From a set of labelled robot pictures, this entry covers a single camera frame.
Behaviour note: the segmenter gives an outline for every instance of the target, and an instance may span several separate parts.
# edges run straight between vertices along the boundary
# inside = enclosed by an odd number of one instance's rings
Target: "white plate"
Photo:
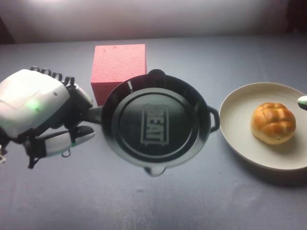
[[[225,139],[240,156],[256,165],[280,171],[307,167],[307,111],[298,107],[301,96],[305,94],[275,83],[254,83],[233,91],[220,108]],[[296,118],[295,135],[284,144],[265,144],[250,131],[252,113],[265,102],[283,104]]]

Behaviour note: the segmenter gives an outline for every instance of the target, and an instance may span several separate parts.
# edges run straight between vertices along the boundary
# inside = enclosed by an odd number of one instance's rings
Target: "bread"
[[[293,113],[279,103],[264,103],[253,113],[251,132],[267,144],[278,145],[290,140],[296,129]]]

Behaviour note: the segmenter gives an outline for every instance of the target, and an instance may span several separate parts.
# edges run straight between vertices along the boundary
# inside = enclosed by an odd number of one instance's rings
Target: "plate rim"
[[[251,83],[251,84],[247,84],[247,85],[243,85],[235,90],[233,90],[231,93],[229,93],[225,99],[223,100],[221,106],[220,106],[220,109],[219,109],[219,116],[221,116],[221,109],[225,103],[225,101],[236,91],[238,90],[241,90],[242,88],[244,87],[247,87],[247,86],[250,86],[250,85],[258,85],[258,84],[273,84],[273,85],[279,85],[279,86],[283,86],[283,87],[286,87],[286,88],[289,88],[289,89],[292,89],[294,91],[297,91],[298,93],[301,93],[303,96],[306,96],[306,94],[304,94],[303,92],[301,92],[300,90],[297,90],[291,86],[287,86],[287,85],[283,85],[283,84],[279,84],[279,83],[274,83],[274,82],[256,82],[256,83]],[[269,169],[269,170],[272,170],[272,171],[278,171],[278,172],[293,172],[293,171],[298,171],[298,170],[303,170],[303,169],[306,169],[307,166],[305,167],[301,167],[301,168],[297,168],[297,169],[277,169],[277,168],[272,168],[272,167],[268,167],[268,166],[265,166],[265,165],[262,165],[262,164],[259,164],[257,162],[254,162],[250,159],[248,159],[247,157],[243,156],[240,152],[238,152],[228,141],[226,135],[224,134],[224,131],[223,131],[223,128],[222,128],[222,123],[220,125],[220,129],[221,129],[221,132],[222,132],[222,135],[224,137],[224,139],[226,140],[227,144],[231,147],[231,149],[240,157],[242,157],[244,160],[248,161],[249,163],[252,163],[256,166],[259,166],[261,168],[264,168],[264,169]]]

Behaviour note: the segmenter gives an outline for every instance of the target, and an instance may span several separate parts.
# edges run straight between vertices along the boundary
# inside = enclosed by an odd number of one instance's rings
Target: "rectangular logo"
[[[142,111],[141,143],[144,145],[167,145],[168,138],[168,107],[146,104]]]

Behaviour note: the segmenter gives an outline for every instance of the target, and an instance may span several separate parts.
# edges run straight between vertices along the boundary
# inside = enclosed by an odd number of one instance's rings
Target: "table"
[[[147,67],[194,86],[216,109],[236,88],[276,82],[307,92],[305,36],[220,36],[0,46],[0,81],[32,65],[76,78],[90,96],[97,45],[146,44]],[[221,131],[189,162],[149,177],[96,137],[33,170],[22,146],[0,166],[6,230],[305,230],[307,173],[264,172],[231,151]]]

